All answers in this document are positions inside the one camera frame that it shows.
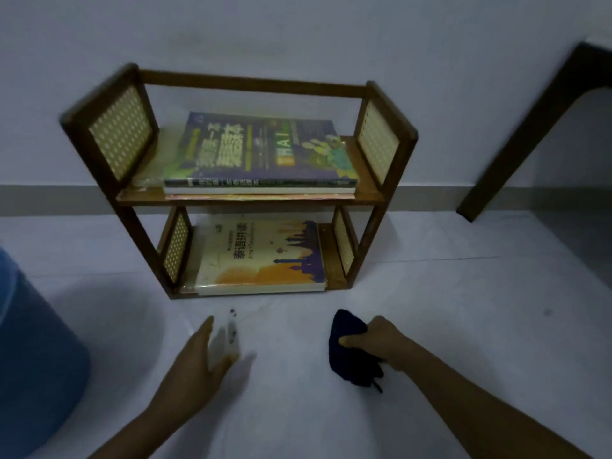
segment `white tile floor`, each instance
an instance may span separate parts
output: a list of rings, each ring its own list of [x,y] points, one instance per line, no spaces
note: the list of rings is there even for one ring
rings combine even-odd
[[[142,219],[157,242],[164,216]],[[365,220],[357,216],[358,230]],[[350,291],[171,302],[113,216],[0,218],[0,243],[94,361],[83,401],[32,457],[91,453],[146,406],[203,319],[221,327],[231,308],[243,359],[156,458],[467,457],[404,376],[387,370],[380,395],[329,369],[338,308],[387,316],[474,382],[608,457],[611,224],[611,213],[488,212],[469,224],[452,212],[395,212]]]

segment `two-tier wooden rack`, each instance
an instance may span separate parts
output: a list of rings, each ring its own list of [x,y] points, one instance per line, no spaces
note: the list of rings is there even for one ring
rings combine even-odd
[[[223,195],[206,200],[185,195],[167,200],[160,187],[134,187],[132,178],[143,161],[155,154],[159,135],[145,84],[361,99],[355,132],[342,137],[359,175],[354,199],[323,196],[317,200],[301,200],[298,196],[295,199],[284,196],[281,200],[270,200],[265,195],[253,195],[237,201]],[[189,287],[184,286],[190,275],[186,269],[195,243],[187,207],[215,204],[254,204],[261,210],[270,204],[290,203],[292,208],[306,204],[334,205],[332,223],[319,225],[327,289],[350,288],[418,139],[416,129],[372,81],[348,85],[213,76],[150,71],[139,69],[136,64],[127,64],[109,77],[64,113],[60,123],[171,298],[198,296],[193,291],[185,292]],[[352,205],[373,207],[360,240],[347,209]],[[157,248],[140,223],[135,206],[172,207]]]

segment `dark blue cloth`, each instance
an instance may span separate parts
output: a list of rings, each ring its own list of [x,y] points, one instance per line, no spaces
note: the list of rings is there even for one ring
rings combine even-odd
[[[329,365],[336,374],[353,385],[370,387],[374,385],[380,393],[383,391],[374,381],[384,375],[379,363],[382,359],[366,353],[363,349],[343,347],[338,343],[340,337],[356,335],[368,331],[363,320],[344,309],[339,309],[333,317],[332,334],[329,337]]]

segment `blue bucket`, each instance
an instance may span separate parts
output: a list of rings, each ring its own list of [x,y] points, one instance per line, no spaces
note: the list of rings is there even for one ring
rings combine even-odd
[[[0,248],[0,458],[49,440],[81,399],[87,349]]]

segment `hand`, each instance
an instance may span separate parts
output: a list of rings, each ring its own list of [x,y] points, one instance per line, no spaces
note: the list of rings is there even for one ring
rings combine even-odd
[[[208,341],[214,318],[208,317],[188,340],[162,380],[147,411],[164,422],[182,425],[206,406],[238,355],[226,355],[208,367]]]
[[[395,370],[400,370],[402,352],[410,339],[387,319],[376,316],[368,324],[368,331],[359,335],[340,337],[338,342],[343,347],[363,349],[366,353],[388,362]]]

